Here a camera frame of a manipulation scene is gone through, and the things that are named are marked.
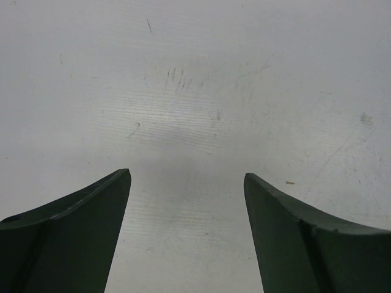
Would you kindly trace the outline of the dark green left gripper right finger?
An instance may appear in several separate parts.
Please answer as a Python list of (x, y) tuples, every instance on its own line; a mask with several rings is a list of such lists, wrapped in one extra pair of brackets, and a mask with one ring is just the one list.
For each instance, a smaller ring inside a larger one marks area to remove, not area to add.
[(390, 231), (297, 200), (253, 173), (244, 197), (265, 292), (389, 292)]

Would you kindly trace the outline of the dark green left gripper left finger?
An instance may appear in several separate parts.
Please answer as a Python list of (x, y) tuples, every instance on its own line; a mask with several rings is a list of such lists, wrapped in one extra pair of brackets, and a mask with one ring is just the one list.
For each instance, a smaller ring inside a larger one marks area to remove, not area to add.
[(104, 292), (131, 187), (127, 168), (1, 221), (1, 292)]

